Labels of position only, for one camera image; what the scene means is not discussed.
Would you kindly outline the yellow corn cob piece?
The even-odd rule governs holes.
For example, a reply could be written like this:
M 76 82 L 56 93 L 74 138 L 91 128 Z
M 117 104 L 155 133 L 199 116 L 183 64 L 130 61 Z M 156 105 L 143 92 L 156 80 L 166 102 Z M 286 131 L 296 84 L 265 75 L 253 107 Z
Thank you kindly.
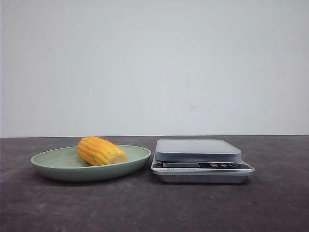
M 128 160 L 123 149 L 114 143 L 95 136 L 82 138 L 77 145 L 80 158 L 92 166 L 109 165 Z

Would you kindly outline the light green oval plate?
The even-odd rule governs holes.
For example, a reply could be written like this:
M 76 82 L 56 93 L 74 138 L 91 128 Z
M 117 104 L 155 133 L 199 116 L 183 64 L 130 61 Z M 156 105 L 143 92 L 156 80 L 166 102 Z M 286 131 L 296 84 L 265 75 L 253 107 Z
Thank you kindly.
M 134 145 L 118 145 L 128 161 L 117 164 L 91 166 L 77 154 L 77 147 L 65 147 L 39 153 L 31 158 L 34 169 L 44 177 L 68 182 L 101 181 L 122 177 L 141 169 L 151 151 Z

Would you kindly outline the silver digital kitchen scale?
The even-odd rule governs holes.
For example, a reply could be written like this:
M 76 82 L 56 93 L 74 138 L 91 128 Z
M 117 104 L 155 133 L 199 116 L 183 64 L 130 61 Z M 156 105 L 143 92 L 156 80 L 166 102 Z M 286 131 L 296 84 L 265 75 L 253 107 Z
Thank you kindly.
M 224 140 L 160 139 L 152 173 L 164 183 L 241 184 L 255 169 Z

